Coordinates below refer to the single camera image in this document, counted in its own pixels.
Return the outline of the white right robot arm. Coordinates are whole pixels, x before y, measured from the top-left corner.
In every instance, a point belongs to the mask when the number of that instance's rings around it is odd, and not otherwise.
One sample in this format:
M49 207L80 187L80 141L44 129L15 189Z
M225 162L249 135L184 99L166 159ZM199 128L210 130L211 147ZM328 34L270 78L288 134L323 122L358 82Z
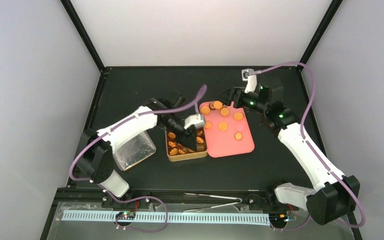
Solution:
M341 221L342 216L358 209L360 223L349 223L348 227L359 228L365 224L366 214L358 199L360 182L353 175L344 175L314 144L305 130L305 119L298 121L295 113L284 106L282 87L274 90L260 85L258 92L231 87L217 99L228 107L260 114L264 125L292 153L312 184L311 188L290 182L276 185L264 196L270 209L279 209L283 204L299 207L319 225Z

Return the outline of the orange cookie second row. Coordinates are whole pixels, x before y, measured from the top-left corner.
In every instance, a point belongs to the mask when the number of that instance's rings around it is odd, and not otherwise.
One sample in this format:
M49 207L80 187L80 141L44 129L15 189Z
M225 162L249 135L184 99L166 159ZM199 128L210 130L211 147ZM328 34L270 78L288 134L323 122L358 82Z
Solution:
M170 138L170 139L174 139L176 137L176 135L173 133L173 132L169 132L167 134L167 136Z

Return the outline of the orange cookie third row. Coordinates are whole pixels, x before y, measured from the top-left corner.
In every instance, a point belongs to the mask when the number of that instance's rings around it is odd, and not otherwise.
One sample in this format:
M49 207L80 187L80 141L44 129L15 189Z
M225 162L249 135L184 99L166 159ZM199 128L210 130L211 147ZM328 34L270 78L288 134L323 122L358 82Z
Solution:
M204 143L205 143L204 139L201 138L200 136L197 136L197 137L196 137L196 142L197 142L198 144L204 144Z
M168 145L172 148L175 148L177 146L177 144L174 142L174 141L169 141L168 142Z

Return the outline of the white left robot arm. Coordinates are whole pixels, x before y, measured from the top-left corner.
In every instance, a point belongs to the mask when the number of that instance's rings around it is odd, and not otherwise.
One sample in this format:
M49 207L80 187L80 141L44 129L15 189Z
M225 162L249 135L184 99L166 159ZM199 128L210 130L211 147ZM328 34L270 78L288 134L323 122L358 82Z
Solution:
M69 178L94 183L119 199L127 193L130 186L115 170L117 153L137 154L140 160L147 158L149 153L137 143L133 146L129 144L155 127L174 133L176 143L196 151L198 130L206 123L204 115L196 112L181 119L176 113L191 107L197 108L203 95L199 92L193 101L185 105L182 104L184 98L181 95L175 101L151 98L133 113L108 127L84 130L76 157L69 169Z

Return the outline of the silver tin lid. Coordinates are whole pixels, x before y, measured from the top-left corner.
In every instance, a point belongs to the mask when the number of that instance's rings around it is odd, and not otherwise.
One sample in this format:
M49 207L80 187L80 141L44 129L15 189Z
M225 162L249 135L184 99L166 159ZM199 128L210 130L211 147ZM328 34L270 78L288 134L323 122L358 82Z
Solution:
M119 146L113 157L118 168L127 171L155 154L156 150L156 146L148 133L143 131Z

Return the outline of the gold cookie tin box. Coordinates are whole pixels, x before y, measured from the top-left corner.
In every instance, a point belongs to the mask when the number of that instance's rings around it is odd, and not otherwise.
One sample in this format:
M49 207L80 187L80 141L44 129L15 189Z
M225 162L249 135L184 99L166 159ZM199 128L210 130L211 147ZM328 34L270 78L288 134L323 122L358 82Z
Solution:
M187 147L182 146L181 144L176 142L176 138L169 138L168 137L169 132L165 132L165 143L166 143L166 154L168 159L171 162L178 162L178 161L185 161L185 160L192 160L192 159L198 159L198 158L203 158L208 155L208 145L207 145L207 140L206 140L206 135L204 132L204 128L199 128L197 130L197 135L196 137L201 137L204 139L204 143L197 143L197 151L194 151L192 149L189 149ZM173 141L176 143L176 147L170 147L168 142ZM178 149L178 154L175 156L170 156L169 151L173 148Z

